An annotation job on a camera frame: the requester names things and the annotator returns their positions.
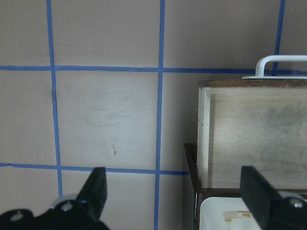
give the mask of curved white handle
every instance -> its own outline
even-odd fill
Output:
[[[257,63],[255,78],[264,77],[264,66],[269,61],[307,62],[307,55],[272,55],[264,57]]]

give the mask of metal bolt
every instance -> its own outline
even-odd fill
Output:
[[[70,202],[67,202],[66,204],[62,205],[61,210],[63,212],[67,212],[67,211],[71,210],[72,207],[73,207],[72,204]]]
[[[18,211],[16,214],[11,216],[10,221],[11,222],[17,222],[17,221],[21,220],[22,218],[24,218],[24,215],[20,211]]]
[[[295,198],[290,199],[290,204],[297,208],[303,207],[303,203],[300,200],[295,199]]]

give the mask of wooden box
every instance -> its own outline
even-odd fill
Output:
[[[239,188],[242,165],[275,187],[307,185],[307,81],[200,83],[197,170],[202,187]]]

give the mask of white handle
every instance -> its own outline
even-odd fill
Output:
[[[307,55],[272,55],[267,56],[257,63],[256,73],[254,77],[243,77],[242,79],[270,79],[270,78],[281,78],[281,79],[306,79],[306,77],[265,77],[264,67],[269,61],[287,61],[287,62],[307,62]]]

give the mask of grid square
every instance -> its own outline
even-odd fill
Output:
[[[182,229],[182,176],[160,175],[159,230]]]
[[[57,65],[157,67],[159,1],[53,0]]]
[[[48,71],[1,71],[0,162],[55,165]]]
[[[61,164],[155,169],[157,74],[57,72]]]
[[[163,77],[161,170],[182,171],[184,144],[197,142],[199,81],[240,79],[239,74],[165,73]]]
[[[304,0],[286,1],[280,55],[307,55],[307,5]],[[306,63],[280,62],[278,69],[307,71]]]
[[[46,1],[1,0],[0,22],[0,65],[50,65]]]
[[[25,208],[41,215],[58,197],[55,170],[0,167],[0,181],[0,214]]]
[[[89,172],[63,171],[63,193],[78,193]],[[107,172],[107,199],[101,220],[112,230],[152,230],[154,175]]]
[[[279,0],[165,2],[165,67],[254,69],[274,54]]]

